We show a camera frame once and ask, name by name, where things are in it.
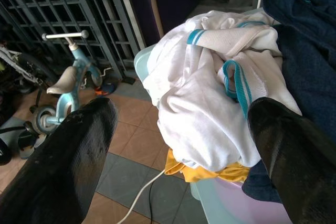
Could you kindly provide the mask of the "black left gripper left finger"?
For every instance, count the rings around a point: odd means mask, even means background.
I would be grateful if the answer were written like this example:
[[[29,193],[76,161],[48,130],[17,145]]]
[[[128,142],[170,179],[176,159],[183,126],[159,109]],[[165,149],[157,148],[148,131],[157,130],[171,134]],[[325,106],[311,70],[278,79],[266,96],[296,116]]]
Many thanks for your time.
[[[109,98],[70,113],[0,194],[0,224],[82,224],[117,121]]]

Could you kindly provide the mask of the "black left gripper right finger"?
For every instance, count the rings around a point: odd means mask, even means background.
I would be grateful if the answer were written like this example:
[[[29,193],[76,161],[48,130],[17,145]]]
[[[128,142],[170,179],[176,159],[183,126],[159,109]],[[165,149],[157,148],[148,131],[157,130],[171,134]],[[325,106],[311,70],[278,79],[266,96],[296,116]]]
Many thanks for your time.
[[[249,130],[293,224],[336,224],[336,144],[271,98],[254,101]]]

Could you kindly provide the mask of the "light blue kids balance bike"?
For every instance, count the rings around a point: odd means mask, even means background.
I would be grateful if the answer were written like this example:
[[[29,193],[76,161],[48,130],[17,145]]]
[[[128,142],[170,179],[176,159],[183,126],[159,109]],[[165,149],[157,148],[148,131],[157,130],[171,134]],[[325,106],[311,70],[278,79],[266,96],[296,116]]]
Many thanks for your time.
[[[88,38],[89,33],[82,30],[77,33],[42,34],[43,40],[64,38],[69,43],[68,47],[74,57],[74,62],[62,73],[59,80],[47,88],[48,94],[59,94],[57,106],[39,106],[33,112],[32,128],[39,134],[51,134],[66,118],[68,109],[71,112],[80,108],[79,91],[87,72],[95,86],[102,85],[101,71],[96,67],[73,41],[74,37]]]

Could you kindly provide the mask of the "pale green laundry basket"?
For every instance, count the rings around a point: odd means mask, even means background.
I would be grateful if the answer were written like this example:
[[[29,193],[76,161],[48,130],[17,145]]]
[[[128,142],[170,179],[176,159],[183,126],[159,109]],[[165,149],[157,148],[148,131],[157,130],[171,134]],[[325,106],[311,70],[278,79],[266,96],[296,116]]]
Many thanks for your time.
[[[282,204],[255,200],[241,186],[219,178],[190,183],[208,224],[292,224]]]

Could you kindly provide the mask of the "orange and blue toy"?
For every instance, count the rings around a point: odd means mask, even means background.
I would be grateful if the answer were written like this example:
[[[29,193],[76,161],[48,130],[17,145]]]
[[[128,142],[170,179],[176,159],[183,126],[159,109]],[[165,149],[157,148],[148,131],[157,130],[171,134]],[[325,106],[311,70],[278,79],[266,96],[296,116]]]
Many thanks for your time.
[[[105,97],[112,94],[116,90],[114,83],[103,83],[101,86],[94,89],[98,97]]]

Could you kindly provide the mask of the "yellow garment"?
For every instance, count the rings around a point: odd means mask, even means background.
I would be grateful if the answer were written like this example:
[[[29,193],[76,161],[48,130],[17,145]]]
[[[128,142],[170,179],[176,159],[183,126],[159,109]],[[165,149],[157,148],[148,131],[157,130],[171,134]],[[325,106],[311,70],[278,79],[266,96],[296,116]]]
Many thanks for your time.
[[[174,156],[173,151],[169,148],[166,163],[165,163],[165,174],[175,175],[181,173],[184,180],[188,183],[195,183],[203,179],[219,178],[228,182],[244,182],[249,174],[250,168],[242,166],[239,163],[233,163],[228,165],[226,168],[211,172],[202,167],[197,167],[195,169],[178,162]]]

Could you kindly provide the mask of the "black stroller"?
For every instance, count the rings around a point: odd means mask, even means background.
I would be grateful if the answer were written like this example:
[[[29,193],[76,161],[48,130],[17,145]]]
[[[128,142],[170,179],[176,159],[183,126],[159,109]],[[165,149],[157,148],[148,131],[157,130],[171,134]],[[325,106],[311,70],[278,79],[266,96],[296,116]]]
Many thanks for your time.
[[[14,114],[15,94],[27,94],[35,88],[46,90],[57,79],[38,52],[13,51],[0,41],[0,126]]]

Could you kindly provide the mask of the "dark blue garment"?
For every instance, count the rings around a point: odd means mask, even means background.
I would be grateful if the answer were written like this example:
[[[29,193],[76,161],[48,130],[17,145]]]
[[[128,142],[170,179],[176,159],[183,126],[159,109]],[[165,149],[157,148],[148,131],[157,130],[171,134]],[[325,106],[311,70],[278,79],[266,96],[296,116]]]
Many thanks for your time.
[[[301,116],[336,144],[336,0],[263,0]]]

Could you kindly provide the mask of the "white garment with teal stripes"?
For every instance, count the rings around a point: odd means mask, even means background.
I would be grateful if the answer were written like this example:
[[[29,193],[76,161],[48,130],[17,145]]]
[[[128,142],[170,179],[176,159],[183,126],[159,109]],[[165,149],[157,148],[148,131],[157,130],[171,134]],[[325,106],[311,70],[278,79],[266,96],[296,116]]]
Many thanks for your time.
[[[282,74],[274,24],[262,10],[213,10],[154,46],[143,85],[178,162],[213,172],[233,163],[253,167],[260,155],[248,129],[251,104],[267,97],[300,112]]]

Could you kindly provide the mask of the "dark metal grille gate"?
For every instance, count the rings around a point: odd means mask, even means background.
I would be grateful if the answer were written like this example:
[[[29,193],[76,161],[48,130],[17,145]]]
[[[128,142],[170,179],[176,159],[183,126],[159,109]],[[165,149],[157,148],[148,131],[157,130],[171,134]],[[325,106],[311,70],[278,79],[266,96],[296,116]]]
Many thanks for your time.
[[[123,0],[0,0],[0,25],[7,24],[9,48],[35,52],[58,68],[72,60],[67,41],[42,35],[86,30],[76,43],[97,67],[111,67],[119,80],[136,76],[133,61],[144,44]]]

